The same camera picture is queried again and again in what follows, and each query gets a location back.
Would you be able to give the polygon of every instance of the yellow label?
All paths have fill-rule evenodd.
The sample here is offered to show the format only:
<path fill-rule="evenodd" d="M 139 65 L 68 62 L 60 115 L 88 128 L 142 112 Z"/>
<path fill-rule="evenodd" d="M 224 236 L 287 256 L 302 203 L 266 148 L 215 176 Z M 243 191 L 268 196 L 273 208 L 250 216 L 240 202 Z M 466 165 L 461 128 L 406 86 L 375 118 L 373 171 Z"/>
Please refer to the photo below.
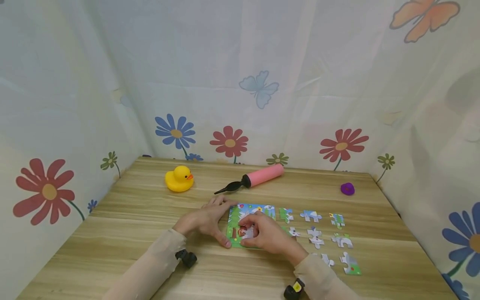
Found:
<path fill-rule="evenodd" d="M 293 289 L 298 293 L 301 291 L 301 285 L 297 281 L 295 281 L 295 284 L 293 285 Z"/>

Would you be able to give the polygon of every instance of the green flower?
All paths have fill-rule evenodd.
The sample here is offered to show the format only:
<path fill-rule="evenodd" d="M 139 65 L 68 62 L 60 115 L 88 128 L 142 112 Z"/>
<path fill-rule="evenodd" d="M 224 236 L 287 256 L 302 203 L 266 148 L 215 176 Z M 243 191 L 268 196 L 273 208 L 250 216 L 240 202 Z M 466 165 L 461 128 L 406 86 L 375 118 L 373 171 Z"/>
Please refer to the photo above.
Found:
<path fill-rule="evenodd" d="M 104 163 L 100 165 L 102 170 L 108 169 L 108 167 L 113 168 L 117 164 L 117 157 L 115 156 L 115 151 L 108 153 L 108 158 L 103 159 Z"/>
<path fill-rule="evenodd" d="M 388 153 L 385 153 L 385 157 L 379 156 L 377 158 L 378 158 L 378 162 L 382 164 L 382 168 L 386 170 L 391 170 L 392 166 L 395 164 L 395 161 L 394 161 L 395 156 L 389 156 Z"/>
<path fill-rule="evenodd" d="M 285 154 L 280 153 L 279 156 L 276 156 L 276 154 L 272 154 L 273 158 L 267 158 L 267 164 L 269 165 L 276 165 L 276 164 L 281 164 L 282 166 L 288 165 L 288 156 L 285 156 Z"/>

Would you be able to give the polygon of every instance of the orange butterfly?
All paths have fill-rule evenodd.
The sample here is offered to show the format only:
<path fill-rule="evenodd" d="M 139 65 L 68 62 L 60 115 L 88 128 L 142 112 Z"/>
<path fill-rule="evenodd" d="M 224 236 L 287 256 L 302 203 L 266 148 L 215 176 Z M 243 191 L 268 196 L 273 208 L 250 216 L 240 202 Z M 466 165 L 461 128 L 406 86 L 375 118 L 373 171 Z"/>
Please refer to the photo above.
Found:
<path fill-rule="evenodd" d="M 428 29 L 434 32 L 458 15 L 460 5 L 453 1 L 438 2 L 439 0 L 410 0 L 393 14 L 390 29 L 399 29 L 408 22 L 417 18 L 415 26 L 405 36 L 405 43 L 415 43 L 427 33 Z"/>

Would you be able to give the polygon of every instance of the flower stem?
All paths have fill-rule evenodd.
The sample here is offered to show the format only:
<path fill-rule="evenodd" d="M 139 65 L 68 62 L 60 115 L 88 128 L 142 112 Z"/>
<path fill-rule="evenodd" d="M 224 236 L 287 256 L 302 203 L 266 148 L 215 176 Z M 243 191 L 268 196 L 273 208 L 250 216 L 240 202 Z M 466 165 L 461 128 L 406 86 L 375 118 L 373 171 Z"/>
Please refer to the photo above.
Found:
<path fill-rule="evenodd" d="M 385 171 L 387 171 L 387 168 L 385 168 L 384 172 L 382 173 L 382 175 L 380 176 L 380 178 L 379 178 L 377 181 L 375 181 L 375 183 L 378 183 L 378 182 L 380 181 L 380 179 L 382 179 L 382 177 L 383 177 L 384 174 L 385 174 Z"/>
<path fill-rule="evenodd" d="M 82 217 L 82 221 L 85 221 L 85 217 L 84 215 L 82 214 L 82 211 L 75 205 L 75 203 L 73 203 L 73 201 L 67 201 L 71 206 L 75 207 L 78 211 L 78 213 L 80 214 L 80 216 Z"/>
<path fill-rule="evenodd" d="M 342 161 L 342 158 L 338 160 L 338 163 L 336 164 L 335 169 L 333 169 L 333 171 L 336 171 L 336 168 L 338 168 L 338 165 L 340 164 L 341 161 Z"/>
<path fill-rule="evenodd" d="M 117 165 L 117 163 L 115 163 L 115 165 L 117 166 L 117 171 L 119 172 L 119 179 L 120 179 L 121 176 L 120 176 L 120 168 L 119 168 L 119 165 Z"/>
<path fill-rule="evenodd" d="M 460 267 L 463 265 L 463 263 L 465 262 L 466 259 L 464 259 L 463 261 L 459 262 L 456 264 L 456 266 L 450 271 L 447 273 L 447 275 L 452 278 L 453 275 L 455 275 L 456 272 L 458 272 L 460 270 Z"/>
<path fill-rule="evenodd" d="M 185 150 L 185 148 L 183 148 L 183 145 L 182 145 L 181 148 L 183 149 L 183 152 L 185 153 L 185 159 L 188 160 L 188 159 L 187 159 L 187 156 L 188 156 L 187 151 Z"/>

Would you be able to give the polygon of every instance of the blue butterfly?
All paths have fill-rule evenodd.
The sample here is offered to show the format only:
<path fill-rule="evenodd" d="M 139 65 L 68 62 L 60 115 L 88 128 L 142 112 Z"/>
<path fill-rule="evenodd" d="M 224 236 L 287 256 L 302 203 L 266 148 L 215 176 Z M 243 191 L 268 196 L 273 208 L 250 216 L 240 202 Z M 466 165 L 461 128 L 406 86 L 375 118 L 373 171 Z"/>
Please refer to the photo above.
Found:
<path fill-rule="evenodd" d="M 239 85 L 242 89 L 253 92 L 251 93 L 257 100 L 257 106 L 259 109 L 264 109 L 265 105 L 268 104 L 272 95 L 278 90 L 280 86 L 278 83 L 274 82 L 265 86 L 265 80 L 267 79 L 268 71 L 260 71 L 258 76 L 254 78 L 253 76 L 248 76 L 239 82 Z"/>

